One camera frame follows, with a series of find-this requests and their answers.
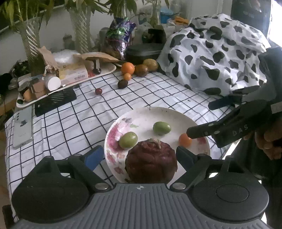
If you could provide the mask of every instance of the tray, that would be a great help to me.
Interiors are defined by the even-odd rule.
[[[59,88],[59,89],[57,89],[57,90],[54,90],[54,91],[48,93],[47,95],[44,95],[44,96],[40,97],[39,99],[33,100],[33,101],[29,102],[29,103],[24,102],[23,104],[19,104],[19,103],[17,102],[17,107],[18,107],[18,108],[25,108],[25,107],[27,107],[27,106],[29,106],[29,105],[35,103],[36,101],[39,101],[39,100],[41,100],[41,99],[47,97],[48,95],[51,95],[51,94],[54,93],[54,92],[61,91],[61,90],[64,90],[64,89],[66,89],[66,88],[69,88],[69,87],[73,87],[73,86],[75,86],[75,85],[77,85],[77,84],[86,82],[86,81],[88,81],[88,80],[92,80],[92,79],[97,78],[97,77],[100,77],[100,76],[105,76],[105,75],[111,74],[112,72],[114,72],[114,71],[116,70],[116,66],[115,66],[114,64],[112,64],[112,63],[102,63],[100,67],[101,67],[102,72],[101,72],[101,74],[99,74],[99,75],[97,75],[97,76],[94,76],[94,77],[91,77],[91,78],[87,78],[87,79],[84,79],[84,80],[81,80],[81,81],[78,81],[78,82],[69,84],[69,85],[67,85],[67,86],[65,86],[65,87]],[[18,94],[17,100],[19,100],[19,99],[23,100],[23,97],[21,96],[20,93]]]

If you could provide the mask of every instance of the cow print fabric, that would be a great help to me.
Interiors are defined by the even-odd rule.
[[[158,62],[167,76],[207,95],[266,81],[258,55],[270,45],[259,30],[225,14],[197,17],[172,35]]]

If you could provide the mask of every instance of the checkered tablecloth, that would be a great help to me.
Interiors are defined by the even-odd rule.
[[[85,154],[96,145],[103,146],[112,123],[132,109],[145,106],[171,108],[197,124],[218,120],[231,111],[227,107],[210,111],[207,107],[213,98],[196,94],[158,72],[144,78],[132,78],[125,89],[117,88],[120,79],[121,72],[115,72],[84,82],[80,88],[74,89],[77,95],[75,101],[40,117],[34,115],[34,139],[17,150],[12,147],[14,119],[9,119],[6,123],[5,160],[10,198],[43,157],[52,155],[59,160],[75,153]],[[95,88],[102,88],[102,95],[97,96]],[[212,138],[209,137],[208,141],[211,156],[222,158],[228,147],[219,149]],[[94,172],[111,185],[117,182],[105,159]]]

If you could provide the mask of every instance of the hand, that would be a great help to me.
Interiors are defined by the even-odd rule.
[[[252,133],[244,137],[244,140],[250,138]],[[270,160],[281,158],[282,147],[273,146],[275,140],[282,138],[282,118],[279,118],[273,125],[263,134],[255,132],[255,142],[259,149],[262,149]]]

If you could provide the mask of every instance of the floral plate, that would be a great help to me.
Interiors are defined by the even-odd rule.
[[[171,126],[171,131],[158,136],[153,132],[153,125],[158,121],[167,122]],[[197,124],[184,114],[178,111],[162,107],[143,107],[134,109],[119,117],[110,127],[104,145],[106,162],[119,182],[125,183],[129,176],[125,171],[125,159],[128,150],[123,150],[118,141],[127,132],[134,132],[138,136],[138,142],[149,138],[156,138],[168,143],[174,150],[178,144],[178,138],[186,133],[187,129]],[[206,138],[193,139],[188,148],[192,153],[205,153],[210,155],[210,146]],[[184,168],[177,163],[178,170],[168,186],[185,173]]]

